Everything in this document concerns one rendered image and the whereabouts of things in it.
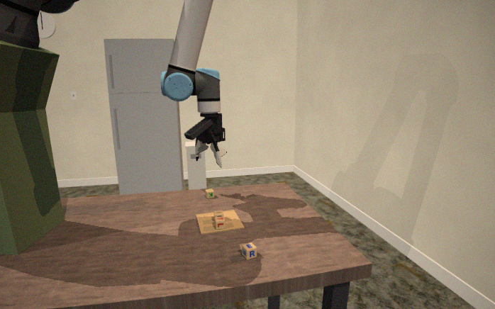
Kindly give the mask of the tan square mat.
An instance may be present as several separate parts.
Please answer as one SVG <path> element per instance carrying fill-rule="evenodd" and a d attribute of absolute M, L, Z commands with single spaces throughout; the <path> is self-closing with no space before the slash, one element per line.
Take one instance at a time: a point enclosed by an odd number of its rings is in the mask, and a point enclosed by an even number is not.
<path fill-rule="evenodd" d="M 201 235 L 245 228 L 234 210 L 223 211 L 223 216 L 225 218 L 226 228 L 217 230 L 213 213 L 196 215 Z"/>

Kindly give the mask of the wooden letter block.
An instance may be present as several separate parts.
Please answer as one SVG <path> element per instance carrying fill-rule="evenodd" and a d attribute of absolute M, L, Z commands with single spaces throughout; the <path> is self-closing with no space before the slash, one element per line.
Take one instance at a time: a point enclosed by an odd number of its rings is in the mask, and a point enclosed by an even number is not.
<path fill-rule="evenodd" d="M 213 189 L 207 189 L 206 191 L 206 197 L 207 198 L 214 198 L 214 190 Z"/>
<path fill-rule="evenodd" d="M 221 216 L 223 216 L 223 211 L 222 210 L 214 211 L 214 220 L 215 220 L 215 217 L 221 217 Z"/>
<path fill-rule="evenodd" d="M 217 230 L 226 228 L 226 222 L 225 222 L 224 217 L 216 217 L 215 221 L 216 221 L 216 229 Z"/>
<path fill-rule="evenodd" d="M 247 243 L 245 245 L 242 245 L 242 255 L 246 259 L 252 259 L 257 257 L 257 248 L 254 246 L 253 243 Z"/>

